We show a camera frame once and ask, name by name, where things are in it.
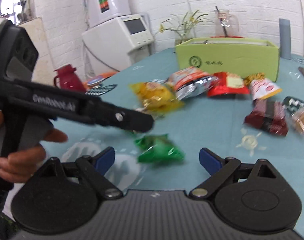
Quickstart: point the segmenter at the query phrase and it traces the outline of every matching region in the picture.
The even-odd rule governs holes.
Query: green cardboard box
[[[196,38],[175,46],[179,68],[198,67],[208,73],[231,72],[245,78],[258,72],[275,82],[279,47],[248,38]]]

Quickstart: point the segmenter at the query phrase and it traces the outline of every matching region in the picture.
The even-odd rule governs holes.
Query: screw
[[[108,188],[106,191],[105,191],[105,195],[107,197],[117,197],[120,195],[120,192],[116,189],[116,188]]]
[[[120,113],[116,113],[116,114],[115,114],[115,118],[116,118],[119,122],[122,122],[122,121],[123,121],[123,115],[121,115]]]
[[[208,191],[204,188],[195,188],[192,190],[192,194],[196,197],[204,197],[208,194]]]

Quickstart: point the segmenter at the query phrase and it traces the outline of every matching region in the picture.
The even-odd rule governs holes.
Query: white machine
[[[82,38],[95,75],[124,70],[148,57],[148,45],[154,41],[138,14],[103,22],[82,33]]]
[[[90,28],[112,18],[131,14],[128,0],[87,0],[87,6]]]

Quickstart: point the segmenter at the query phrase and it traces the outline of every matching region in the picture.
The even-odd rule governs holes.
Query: snack bag
[[[286,136],[288,132],[282,102],[255,100],[254,109],[245,117],[244,123],[275,135]]]
[[[167,85],[172,87],[176,98],[182,100],[185,98],[196,97],[218,83],[219,79],[213,75],[196,67],[188,67],[173,73]]]
[[[184,105],[165,85],[146,82],[132,84],[130,87],[141,100],[145,110],[166,113]]]
[[[304,136],[304,106],[300,106],[298,111],[291,115],[291,120],[295,130]]]
[[[282,91],[277,84],[265,78],[264,73],[257,73],[246,77],[244,84],[250,88],[253,100],[267,99]]]
[[[139,163],[183,161],[184,153],[169,139],[168,135],[147,135],[134,143],[144,152],[138,157]]]
[[[229,72],[218,72],[213,75],[219,78],[219,83],[208,91],[208,97],[250,93],[239,75]]]

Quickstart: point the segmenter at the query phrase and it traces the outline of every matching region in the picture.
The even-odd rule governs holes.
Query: red thermos
[[[58,75],[53,79],[54,86],[57,87],[57,78],[60,79],[60,87],[63,89],[70,89],[79,92],[86,92],[81,80],[74,73],[76,68],[72,67],[71,64],[65,65],[57,70]]]

